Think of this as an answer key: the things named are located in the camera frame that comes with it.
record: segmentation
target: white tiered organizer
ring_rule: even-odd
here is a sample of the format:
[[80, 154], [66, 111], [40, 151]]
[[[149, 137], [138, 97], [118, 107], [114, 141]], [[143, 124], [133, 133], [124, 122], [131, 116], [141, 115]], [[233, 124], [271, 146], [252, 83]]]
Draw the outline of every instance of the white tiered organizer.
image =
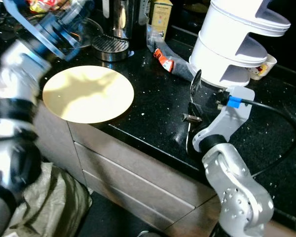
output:
[[267, 58], [264, 47], [249, 32], [279, 37], [289, 21], [267, 9], [270, 0], [211, 0], [202, 29], [189, 58], [193, 74], [202, 70], [202, 80], [217, 86], [246, 86], [249, 73]]

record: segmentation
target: gray drawer front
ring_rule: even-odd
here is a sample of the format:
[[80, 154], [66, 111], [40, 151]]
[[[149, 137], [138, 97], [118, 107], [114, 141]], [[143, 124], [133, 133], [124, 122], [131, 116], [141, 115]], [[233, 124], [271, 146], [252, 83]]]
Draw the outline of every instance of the gray drawer front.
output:
[[52, 114], [40, 101], [34, 125], [39, 136], [36, 144], [42, 155], [85, 184], [67, 121]]
[[88, 124], [69, 122], [69, 127], [75, 141], [194, 206], [216, 194], [213, 189]]
[[177, 221], [195, 207], [111, 160], [75, 142], [82, 169], [153, 210]]
[[171, 225], [164, 233], [171, 237], [208, 237], [218, 221], [220, 209], [216, 196]]
[[110, 199], [117, 205], [122, 206], [150, 225], [155, 226], [156, 228], [163, 231], [173, 224], [173, 221], [170, 219], [162, 216], [160, 213], [132, 198], [126, 193], [123, 193], [122, 191], [112, 187], [111, 185], [103, 182], [86, 171], [83, 173], [88, 187]]

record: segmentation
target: plastic bag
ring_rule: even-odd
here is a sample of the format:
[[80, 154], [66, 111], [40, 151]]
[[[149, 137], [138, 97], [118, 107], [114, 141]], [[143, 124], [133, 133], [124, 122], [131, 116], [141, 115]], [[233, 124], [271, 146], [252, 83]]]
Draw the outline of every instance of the plastic bag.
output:
[[185, 61], [183, 58], [181, 58], [179, 55], [177, 55], [175, 52], [171, 50], [171, 48], [166, 44], [166, 42], [163, 40], [161, 35], [153, 30], [153, 27], [151, 25], [147, 24], [147, 47], [152, 53], [158, 54], [158, 49], [161, 51], [162, 55], [161, 57], [166, 57], [167, 61], [163, 59], [161, 62], [161, 65], [170, 73], [173, 75], [179, 76], [187, 81], [193, 80], [193, 75], [191, 73], [191, 65]]
[[27, 0], [30, 5], [31, 12], [42, 13], [50, 10], [57, 10], [59, 6], [62, 6], [62, 9], [70, 6], [73, 0]]
[[24, 191], [25, 202], [5, 231], [14, 237], [74, 237], [92, 204], [87, 189], [65, 171], [42, 163], [42, 174]]

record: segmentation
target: round plate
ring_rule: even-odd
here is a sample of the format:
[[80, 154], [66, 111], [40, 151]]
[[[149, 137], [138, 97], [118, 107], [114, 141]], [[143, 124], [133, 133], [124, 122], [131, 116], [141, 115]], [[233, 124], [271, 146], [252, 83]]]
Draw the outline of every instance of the round plate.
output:
[[125, 112], [134, 89], [122, 74], [104, 67], [80, 66], [54, 75], [43, 89], [45, 106], [62, 119], [97, 123]]

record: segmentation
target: kitchen counter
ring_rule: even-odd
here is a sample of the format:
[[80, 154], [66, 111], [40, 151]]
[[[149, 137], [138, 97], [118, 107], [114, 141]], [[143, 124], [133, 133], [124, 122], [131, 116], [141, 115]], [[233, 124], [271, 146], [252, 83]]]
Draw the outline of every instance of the kitchen counter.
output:
[[[187, 60], [192, 52], [192, 46], [188, 43], [193, 42], [194, 36], [183, 35], [174, 31], [168, 44]], [[0, 48], [5, 48], [9, 43], [1, 42]], [[98, 65], [116, 70], [129, 79], [135, 91], [133, 104], [124, 114], [112, 121], [91, 126], [207, 184], [204, 168], [185, 152], [188, 124], [181, 122], [181, 114], [187, 113], [188, 81], [167, 73], [146, 48], [136, 50], [127, 60], [107, 63], [96, 59], [91, 48], [87, 47], [70, 62], [56, 60], [52, 70], [41, 80], [41, 88], [57, 72], [81, 65]], [[296, 120], [295, 85], [296, 74], [282, 67], [274, 67], [269, 76], [260, 81], [251, 80], [248, 87], [255, 91], [256, 101], [283, 109]], [[203, 83], [195, 96], [196, 102], [210, 119], [219, 113], [215, 105], [216, 91]], [[256, 173], [277, 159], [289, 147], [292, 139], [293, 130], [281, 117], [253, 108], [250, 118], [234, 133], [230, 143], [236, 147], [251, 173]], [[274, 219], [295, 229], [296, 149], [285, 162], [257, 177], [257, 181], [273, 198], [276, 208]]]

